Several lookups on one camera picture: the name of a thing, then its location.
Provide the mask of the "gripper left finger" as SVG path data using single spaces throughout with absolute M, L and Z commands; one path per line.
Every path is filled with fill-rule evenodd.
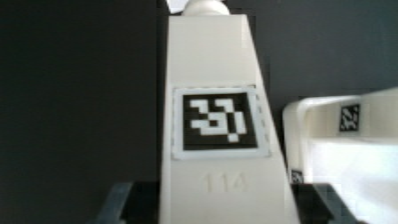
M 159 224 L 159 202 L 159 182 L 116 183 L 88 224 Z

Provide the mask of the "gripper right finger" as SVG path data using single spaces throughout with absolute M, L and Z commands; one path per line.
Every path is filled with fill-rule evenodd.
M 301 224 L 362 224 L 328 183 L 292 185 Z

